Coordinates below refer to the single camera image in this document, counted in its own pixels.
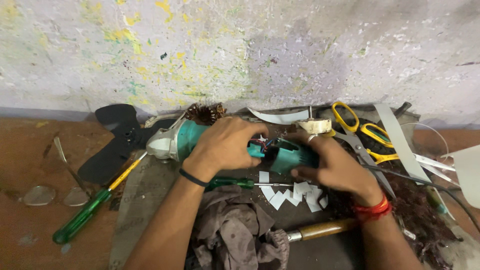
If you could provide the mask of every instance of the cloth rag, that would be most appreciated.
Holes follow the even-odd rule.
[[[206,192],[193,226],[191,244],[203,270],[287,268],[289,243],[283,230],[238,185]]]

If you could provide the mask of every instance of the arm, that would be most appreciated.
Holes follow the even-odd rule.
[[[307,144],[307,134],[290,136]],[[383,192],[366,169],[362,168],[334,139],[314,137],[309,145],[320,155],[318,169],[298,167],[294,177],[317,180],[331,188],[353,194],[356,203],[371,207],[383,199]],[[392,214],[362,225],[365,259],[369,270],[420,270],[417,259]]]
[[[268,136],[265,124],[226,117],[207,129],[182,168],[209,182],[219,170],[254,167],[260,159],[247,152],[257,133]],[[204,188],[180,177],[162,201],[138,240],[125,269],[183,269],[188,242]]]

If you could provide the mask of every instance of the scissors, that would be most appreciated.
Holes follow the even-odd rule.
[[[347,109],[350,112],[350,114],[355,118],[355,124],[353,126],[347,125],[345,123],[345,121],[342,119],[342,117],[340,116],[340,114],[336,111],[335,107],[338,106],[338,105]],[[332,131],[330,133],[328,133],[327,136],[335,136],[337,138],[340,138],[340,139],[346,141],[348,144],[350,144],[350,146],[353,148],[353,150],[357,154],[357,159],[359,160],[360,164],[377,166],[375,161],[373,161],[372,157],[368,153],[367,149],[365,149],[363,147],[363,144],[361,143],[360,139],[357,137],[357,135],[355,135],[355,132],[358,130],[359,125],[360,125],[360,121],[359,121],[357,115],[355,114],[355,112],[347,104],[345,104],[341,101],[337,101],[332,105],[332,111],[333,111],[333,114],[335,116],[335,121],[337,121],[342,126],[343,130],[345,131],[345,135],[341,134],[341,133],[337,133],[332,129]],[[382,132],[384,135],[388,136],[388,134],[386,133],[385,130],[381,129],[380,127],[376,126],[375,124],[365,124],[365,125],[375,126],[375,128],[377,128],[380,132]],[[372,137],[376,141],[380,142],[382,145],[385,145],[385,146],[391,145],[391,147],[393,147],[391,142],[387,142],[384,139],[377,136],[376,134],[372,133],[370,130],[367,129],[367,127],[365,125],[363,125],[362,128],[360,129],[362,132],[364,132],[368,136]],[[376,176],[376,178],[380,182],[380,185],[382,185],[382,187],[385,189],[385,191],[390,196],[392,196],[393,199],[395,199],[396,196],[395,196],[395,194],[392,190],[392,187],[390,186],[387,179],[385,178],[384,174],[382,172],[376,171],[376,170],[372,171],[372,173]]]

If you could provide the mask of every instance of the power cord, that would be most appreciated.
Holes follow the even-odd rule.
[[[394,174],[394,175],[403,177],[403,178],[405,178],[405,179],[409,179],[409,180],[414,181],[414,182],[417,182],[417,183],[429,185],[429,186],[432,186],[432,187],[434,187],[434,188],[436,188],[436,189],[439,189],[439,190],[441,190],[441,191],[446,192],[450,197],[452,197],[452,199],[454,199],[454,200],[463,208],[463,210],[467,213],[467,215],[468,215],[468,216],[470,217],[470,219],[472,220],[473,225],[475,225],[475,227],[477,228],[477,230],[478,230],[479,233],[480,233],[480,226],[479,226],[478,221],[477,221],[477,219],[475,218],[475,216],[473,216],[472,212],[470,212],[470,210],[463,204],[463,202],[462,202],[460,199],[458,199],[458,197],[455,196],[455,194],[453,194],[453,192],[450,191],[448,188],[444,188],[444,187],[442,187],[441,185],[437,185],[437,184],[434,184],[434,183],[431,183],[431,182],[428,182],[428,181],[425,181],[425,180],[422,180],[422,179],[419,179],[419,178],[411,177],[411,176],[408,176],[408,175],[403,175],[403,174],[401,174],[401,173],[397,173],[397,172],[394,172],[394,171],[392,171],[392,170],[380,168],[380,167],[377,167],[377,166],[362,165],[362,167],[367,168],[367,169],[371,169],[371,170],[376,170],[376,171],[382,171],[382,172],[386,172],[386,173],[391,173],[391,174]]]

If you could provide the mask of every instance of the wooden handle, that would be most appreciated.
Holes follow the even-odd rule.
[[[349,231],[358,226],[358,220],[345,219],[331,222],[319,223],[311,226],[299,228],[302,235],[302,240],[314,239],[330,234],[341,233]]]

